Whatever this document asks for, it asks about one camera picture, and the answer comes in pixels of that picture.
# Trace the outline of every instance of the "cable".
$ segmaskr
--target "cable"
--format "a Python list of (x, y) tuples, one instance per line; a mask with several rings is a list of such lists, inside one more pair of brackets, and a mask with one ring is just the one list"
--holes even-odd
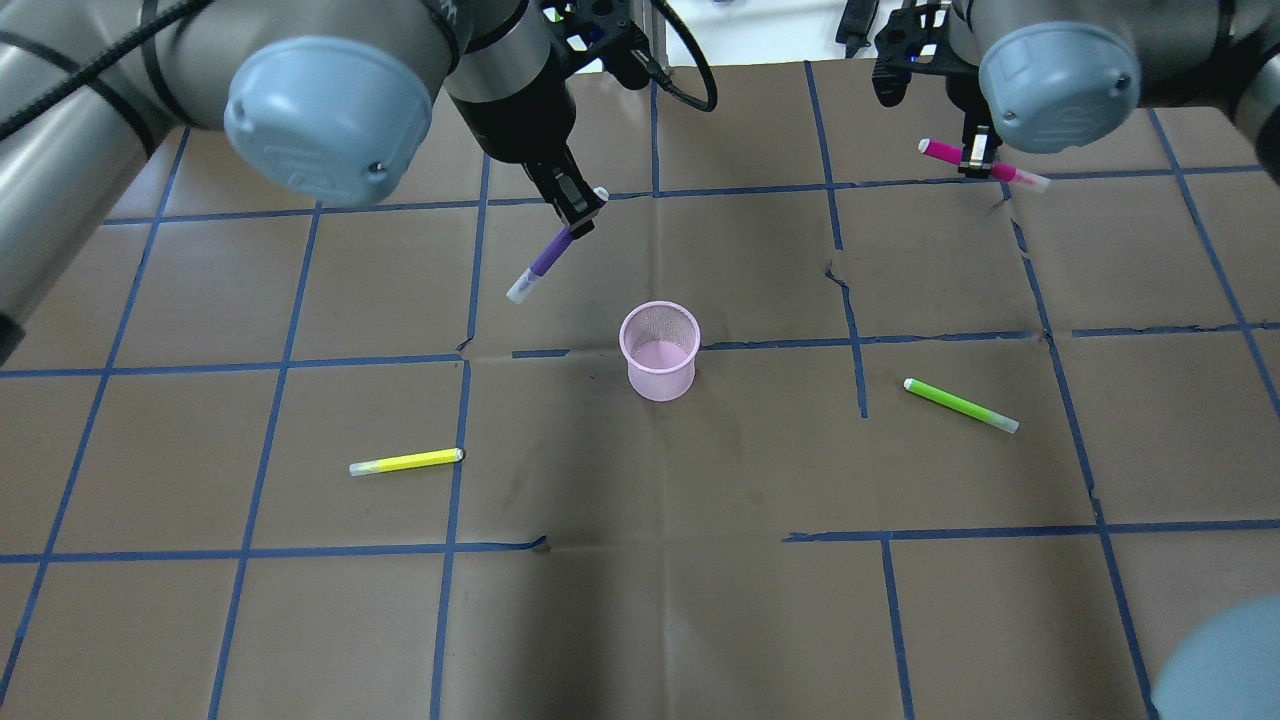
[(716, 109), (717, 102), (719, 102), (719, 91), (716, 88), (716, 77), (712, 74), (712, 67), (707, 61), (707, 56), (703, 55), (703, 49), (698, 46), (698, 40), (694, 38), (694, 33), (689, 31), (689, 26), (680, 19), (676, 10), (667, 4), (667, 0), (650, 0), (658, 13), (671, 24), (676, 35), (680, 36), (680, 41), (685, 44), (689, 54), (694, 58), (694, 64), (698, 65), (698, 74), (703, 78), (703, 86), (707, 88), (707, 100), (700, 100), (689, 95), (684, 90), (676, 86), (676, 82), (669, 74), (662, 72), (662, 68), (657, 68), (654, 72), (650, 68), (649, 76), (658, 83), (658, 87), (663, 88), (672, 97), (680, 100), (685, 105), (694, 108), (695, 110), (701, 110), (704, 113), (710, 113)]
[(99, 55), (90, 60), (88, 64), (67, 76), (63, 82), (55, 85), (47, 92), (32, 100), (17, 113), (5, 118), (5, 120), (0, 123), (0, 142), (9, 140), (9, 137), (14, 133), (52, 109), (54, 105), (58, 105), (70, 94), (97, 78), (97, 76), (102, 74), (108, 68), (119, 63), (122, 58), (137, 50), (143, 42), (160, 35), (160, 32), (166, 27), (183, 18), (195, 15), (207, 8), (212, 1), (214, 0), (182, 0), (156, 15), (151, 22), (133, 28), (128, 35), (99, 53)]

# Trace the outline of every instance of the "pink mesh cup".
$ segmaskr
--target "pink mesh cup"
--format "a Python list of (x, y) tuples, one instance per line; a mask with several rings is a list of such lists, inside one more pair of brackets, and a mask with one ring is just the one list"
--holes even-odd
[(698, 320), (675, 302), (645, 302), (632, 310), (618, 331), (631, 387), (658, 402), (685, 395), (694, 384), (694, 355), (701, 338)]

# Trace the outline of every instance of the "yellow marker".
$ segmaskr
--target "yellow marker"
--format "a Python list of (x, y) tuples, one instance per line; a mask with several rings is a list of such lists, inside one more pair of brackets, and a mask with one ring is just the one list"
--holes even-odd
[(358, 475), (372, 475), (375, 473), (390, 473), (392, 470), (408, 470), (411, 468), (426, 468), (429, 465), (448, 465), (457, 462), (466, 456), (461, 447), (448, 450), (433, 450), (431, 452), (419, 452), (416, 455), (401, 455), (398, 457), (383, 457), (381, 460), (367, 460), (365, 462), (352, 462), (347, 471), (352, 478)]

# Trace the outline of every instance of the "blue tape grid line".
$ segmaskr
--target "blue tape grid line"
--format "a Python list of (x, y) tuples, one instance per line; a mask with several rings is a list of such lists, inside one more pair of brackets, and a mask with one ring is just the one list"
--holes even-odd
[[(1280, 323), (1249, 323), (1254, 332), (1280, 331)], [(1126, 336), (1160, 336), (1160, 334), (1192, 334), (1192, 333), (1224, 333), (1238, 332), (1239, 325), (1202, 327), (1202, 325), (1157, 325), (1151, 328), (1084, 328), (1071, 331), (1075, 338), (1094, 337), (1126, 337)], [(900, 345), (906, 342), (978, 342), (989, 340), (1029, 340), (1038, 333), (1030, 331), (996, 331), (980, 333), (942, 333), (936, 336), (920, 334), (888, 334), (888, 336), (860, 336), (858, 343), (867, 345)], [(778, 350), (791, 347), (847, 347), (847, 337), (815, 337), (797, 340), (760, 340), (760, 341), (722, 341), (703, 345), (703, 352), (716, 352), (724, 350)], [(564, 357), (570, 354), (568, 347), (553, 347), (545, 350), (516, 350), (511, 356), (517, 360), (530, 357)], [(291, 360), (288, 368), (351, 368), (360, 365), (416, 365), (428, 363), (461, 363), (462, 355), (457, 352), (442, 352), (436, 355), (390, 355), (370, 357), (328, 357), (317, 360)], [(0, 370), (0, 380), (20, 378), (79, 378), (100, 375), (187, 375), (201, 373), (244, 373), (279, 370), (280, 363), (229, 363), (221, 365), (157, 365), (138, 368), (65, 368), (65, 369), (32, 369), (32, 370)]]
[(133, 305), (138, 299), (138, 288), (142, 286), (142, 275), (146, 273), (147, 264), (151, 260), (151, 250), (155, 247), (156, 234), (160, 232), (160, 217), (164, 215), (165, 205), (169, 202), (169, 196), (173, 193), (173, 183), (178, 177), (178, 165), (182, 163), (182, 158), (187, 151), (187, 141), (189, 138), (191, 128), (187, 128), (182, 133), (182, 140), (178, 141), (178, 150), (174, 152), (173, 164), (169, 167), (169, 177), (165, 178), (164, 192), (160, 195), (160, 202), (156, 206), (155, 215), (151, 218), (151, 231), (147, 233), (147, 241), (142, 249), (142, 258), (138, 261), (137, 272), (133, 274), (133, 284), (129, 288), (129, 296), (124, 302), (124, 311), (122, 313), (120, 322), (115, 328), (115, 337), (111, 341), (111, 351), (106, 356), (106, 368), (97, 382), (97, 391), (93, 393), (93, 402), (90, 406), (88, 418), (84, 420), (84, 429), (81, 433), (79, 445), (76, 447), (76, 459), (72, 461), (70, 471), (67, 475), (67, 484), (63, 487), (63, 495), (58, 503), (58, 512), (54, 515), (52, 525), (49, 529), (49, 538), (45, 541), (45, 551), (36, 570), (36, 578), (31, 584), (31, 592), (27, 594), (27, 603), (23, 607), (22, 620), (14, 633), (13, 646), (10, 646), (9, 657), (5, 661), (4, 675), (0, 675), (0, 706), (4, 705), (4, 698), (9, 693), (9, 683), (13, 680), (14, 667), (17, 667), (18, 656), (22, 652), (22, 643), (27, 637), (27, 628), (31, 625), (31, 616), (36, 610), (36, 602), (40, 600), (40, 589), (44, 587), (45, 574), (49, 571), (49, 557), (54, 553), (54, 546), (58, 543), (58, 533), (61, 530), (63, 520), (67, 518), (67, 507), (70, 503), (72, 492), (76, 489), (76, 480), (79, 477), (79, 469), (84, 461), (84, 451), (88, 448), (90, 436), (93, 433), (93, 423), (97, 420), (99, 409), (102, 406), (102, 396), (106, 393), (108, 380), (110, 380), (110, 370), (115, 366), (115, 359), (120, 352), (120, 345), (124, 342), (124, 331), (129, 325), (129, 315), (133, 313)]
[(1266, 388), (1267, 397), (1271, 400), (1271, 409), (1275, 411), (1276, 418), (1280, 418), (1280, 395), (1276, 393), (1275, 382), (1271, 379), (1271, 372), (1267, 369), (1266, 360), (1262, 359), (1262, 351), (1258, 350), (1258, 342), (1253, 337), (1253, 329), (1249, 327), (1249, 322), (1244, 318), (1244, 309), (1240, 306), (1240, 301), (1235, 297), (1235, 291), (1231, 288), (1231, 282), (1226, 277), (1226, 270), (1222, 268), (1222, 261), (1217, 256), (1217, 250), (1213, 249), (1213, 240), (1208, 236), (1204, 220), (1201, 218), (1199, 209), (1196, 206), (1196, 199), (1192, 196), (1190, 186), (1187, 184), (1185, 172), (1178, 161), (1178, 154), (1174, 152), (1174, 146), (1169, 141), (1169, 135), (1165, 133), (1165, 127), (1160, 123), (1160, 118), (1156, 117), (1156, 111), (1147, 110), (1147, 117), (1151, 119), (1152, 127), (1156, 128), (1156, 135), (1160, 136), (1160, 145), (1165, 149), (1165, 155), (1169, 156), (1169, 164), (1174, 170), (1174, 178), (1178, 181), (1178, 188), (1183, 193), (1183, 201), (1187, 202), (1187, 211), (1190, 213), (1192, 220), (1196, 223), (1196, 232), (1199, 233), (1201, 243), (1204, 246), (1204, 254), (1208, 255), (1208, 261), (1213, 265), (1213, 273), (1217, 274), (1217, 281), (1222, 286), (1222, 293), (1226, 295), (1226, 301), (1231, 306), (1231, 313), (1235, 315), (1236, 325), (1244, 336), (1244, 343), (1248, 345), (1249, 355), (1253, 356), (1253, 364), (1258, 368), (1258, 377), (1262, 379), (1262, 386)]
[[(657, 102), (653, 104), (653, 122), (657, 122)], [(657, 154), (657, 133), (654, 133), (653, 152)], [(749, 187), (707, 187), (707, 188), (692, 188), (692, 190), (657, 190), (658, 181), (658, 164), (654, 163), (654, 190), (645, 192), (618, 192), (611, 193), (612, 200), (632, 200), (635, 197), (709, 197), (721, 195), (768, 195), (774, 192), (827, 192), (827, 191), (845, 191), (845, 190), (865, 190), (873, 187), (901, 187), (901, 186), (916, 186), (916, 184), (973, 184), (973, 183), (993, 183), (998, 182), (996, 179), (973, 179), (965, 177), (954, 178), (923, 178), (923, 179), (878, 179), (878, 181), (859, 181), (859, 182), (827, 182), (827, 183), (800, 183), (800, 184), (768, 184), (768, 186), (749, 186)], [(1184, 176), (1207, 176), (1207, 174), (1226, 174), (1226, 173), (1262, 173), (1261, 165), (1224, 165), (1215, 168), (1183, 168), (1181, 173)], [(1076, 179), (1106, 179), (1106, 178), (1142, 178), (1142, 177), (1172, 177), (1174, 172), (1167, 169), (1148, 169), (1148, 170), (1103, 170), (1103, 172), (1089, 172), (1089, 173), (1048, 173), (1047, 178), (1056, 181), (1076, 181)], [(541, 205), (544, 201), (541, 197), (502, 197), (490, 199), (488, 201), (489, 206), (511, 206), (511, 205)], [(477, 200), (447, 200), (438, 202), (399, 202), (392, 205), (367, 205), (362, 208), (325, 208), (321, 214), (325, 215), (338, 215), (338, 214), (361, 214), (361, 213), (388, 213), (393, 210), (443, 210), (453, 208), (477, 208), (480, 202)], [(296, 209), (296, 210), (251, 210), (244, 213), (209, 213), (200, 215), (166, 215), (159, 219), (161, 224), (168, 223), (204, 223), (212, 220), (250, 220), (260, 218), (293, 218), (302, 215), (311, 215), (312, 210), (308, 209)], [(104, 220), (104, 225), (148, 225), (156, 222), (154, 218), (111, 218)]]
[[(1260, 520), (1185, 520), (1174, 523), (1119, 523), (1107, 524), (1111, 534), (1161, 533), (1224, 533), (1242, 530), (1280, 530), (1280, 518)], [(1097, 523), (1091, 525), (1039, 525), (1001, 528), (933, 528), (901, 530), (831, 530), (823, 533), (791, 533), (782, 538), (787, 543), (804, 542), (909, 542), (936, 539), (982, 538), (1044, 538), (1070, 536), (1096, 536)]]
[(658, 83), (649, 83), (649, 151), (652, 154), (652, 187), (650, 195), (658, 197), (662, 193), (662, 182), (658, 174)]
[(316, 202), (311, 211), (311, 227), (307, 229), (307, 247), (302, 255), (302, 269), (293, 293), (293, 310), (289, 315), (289, 331), (284, 337), (280, 352), (280, 366), (275, 379), (275, 393), (271, 398), (271, 413), (266, 420), (266, 437), (262, 439), (262, 454), (257, 462), (257, 475), (253, 479), (253, 493), (250, 496), (248, 514), (244, 519), (244, 534), (241, 539), (241, 553), (236, 564), (236, 582), (232, 584), (232, 598), (227, 610), (227, 625), (223, 629), (223, 642), (218, 652), (218, 670), (214, 674), (214, 689), (209, 700), (209, 719), (218, 717), (223, 698), (223, 682), (227, 679), (227, 660), (230, 656), (232, 639), (236, 637), (236, 618), (239, 614), (239, 598), (244, 589), (244, 573), (248, 569), (248, 552), (253, 544), (253, 529), (257, 525), (257, 510), (262, 500), (262, 486), (266, 482), (266, 469), (271, 460), (271, 446), (275, 442), (275, 425), (280, 418), (280, 405), (284, 401), (284, 384), (289, 375), (289, 360), (293, 356), (293, 341), (298, 333), (298, 318), (302, 315), (302, 297), (306, 295), (307, 274), (311, 272), (311, 258), (315, 254), (316, 232), (320, 228), (321, 204)]
[(867, 418), (867, 382), (863, 377), (863, 338), (858, 334), (858, 320), (854, 318), (854, 304), (850, 299), (849, 283), (836, 277), (831, 266), (827, 266), (827, 279), (840, 286), (840, 295), (845, 304), (845, 323), (849, 324), (849, 347), (854, 351), (854, 383), (858, 387), (858, 413)]
[(893, 550), (888, 539), (881, 541), (881, 564), (884, 568), (884, 598), (888, 602), (890, 632), (893, 635), (893, 657), (897, 660), (897, 685), (902, 694), (902, 717), (915, 720), (911, 700), (911, 675), (906, 666), (906, 641), (902, 637), (902, 614), (897, 607), (897, 579), (893, 577)]
[[(460, 542), (454, 552), (509, 552), (532, 550), (547, 543), (547, 536), (530, 542)], [(141, 550), (113, 552), (55, 552), (49, 556), (50, 564), (70, 562), (161, 562), (175, 560), (250, 560), (270, 557), (367, 557), (380, 555), (443, 555), (445, 543), (408, 544), (357, 544), (321, 547), (255, 547), (246, 553), (242, 550)], [(33, 565), (44, 560), (38, 553), (0, 555), (0, 565)]]
[[(1112, 536), (1146, 536), (1167, 533), (1229, 533), (1280, 530), (1280, 518), (1256, 520), (1178, 520), (1166, 523), (1116, 523), (1107, 524)], [(1096, 536), (1098, 525), (1039, 525), (1039, 527), (998, 527), (998, 528), (923, 528), (897, 530), (828, 530), (818, 533), (791, 533), (782, 538), (785, 543), (817, 542), (911, 542), (938, 539), (983, 539), (983, 538), (1041, 538)], [(508, 552), (534, 550), (548, 542), (547, 536), (530, 542), (458, 542), (454, 552)], [(255, 547), (250, 548), (250, 560), (265, 557), (349, 557), (379, 555), (443, 555), (445, 543), (411, 544), (369, 544), (369, 546), (323, 546), (323, 547)], [(145, 550), (109, 552), (54, 552), (45, 556), (38, 552), (18, 552), (0, 555), (0, 565), (36, 565), (46, 561), (50, 565), (77, 562), (163, 562), (178, 560), (237, 560), (243, 555), (236, 548), (220, 550)]]
[(827, 127), (822, 122), (822, 101), (818, 100), (818, 83), (813, 79), (813, 64), (805, 60), (804, 77), (809, 83), (809, 101), (813, 104), (813, 120), (818, 128), (818, 150), (822, 151), (822, 176), (827, 181), (827, 211), (831, 214), (831, 228), (836, 237), (836, 250), (845, 249), (840, 233), (840, 210), (836, 208), (836, 188), (832, 184), (831, 151), (827, 149)]
[[(1005, 199), (1010, 197), (1009, 184), (1001, 183)], [(1102, 557), (1106, 561), (1107, 575), (1111, 578), (1111, 589), (1116, 600), (1116, 610), (1120, 614), (1120, 624), (1124, 628), (1125, 642), (1129, 646), (1129, 657), (1133, 661), (1134, 675), (1138, 680), (1138, 689), (1142, 693), (1142, 702), (1147, 708), (1148, 720), (1157, 720), (1156, 707), (1151, 703), (1151, 680), (1147, 675), (1147, 664), (1142, 657), (1142, 648), (1138, 644), (1138, 634), (1134, 630), (1133, 615), (1129, 611), (1129, 598), (1125, 594), (1124, 582), (1120, 578), (1120, 566), (1116, 562), (1115, 548), (1111, 544), (1111, 534), (1107, 529), (1106, 515), (1102, 511), (1102, 502), (1094, 495), (1093, 468), (1089, 464), (1089, 454), (1084, 447), (1084, 436), (1080, 432), (1080, 421), (1075, 413), (1075, 402), (1071, 400), (1071, 388), (1066, 380), (1066, 370), (1062, 368), (1062, 357), (1053, 338), (1053, 325), (1050, 323), (1048, 309), (1044, 304), (1044, 295), (1041, 292), (1039, 279), (1036, 277), (1036, 266), (1032, 264), (1027, 236), (1020, 224), (1010, 219), (1014, 228), (1014, 237), (1018, 247), (1023, 252), (1023, 268), (1027, 270), (1027, 282), (1030, 284), (1032, 295), (1036, 297), (1036, 310), (1039, 314), (1041, 325), (1044, 332), (1044, 341), (1048, 346), (1050, 360), (1053, 364), (1053, 375), (1057, 379), (1059, 393), (1062, 397), (1062, 409), (1066, 411), (1068, 425), (1071, 429), (1071, 441), (1075, 445), (1075, 455), (1080, 464), (1080, 474), (1088, 491), (1089, 503), (1093, 506), (1093, 519), (1097, 527), (1098, 542), (1102, 546)]]
[[(476, 214), (476, 249), (471, 264), (471, 302), (467, 319), (467, 342), (476, 333), (476, 306), (480, 302), (480, 266), (484, 249), (485, 208), (489, 204), (489, 165), (488, 156), (480, 181), (480, 211)], [(471, 406), (471, 363), (462, 363), (462, 388), (458, 393), (458, 428), (454, 447), (467, 446), (467, 411)], [(449, 486), (449, 523), (444, 536), (444, 566), (440, 573), (440, 602), (435, 618), (435, 652), (431, 659), (431, 696), (429, 717), (440, 717), (440, 692), (444, 685), (444, 648), (449, 629), (449, 600), (453, 594), (453, 561), (458, 548), (458, 507), (462, 501), (462, 462), (453, 465), (453, 480)]]

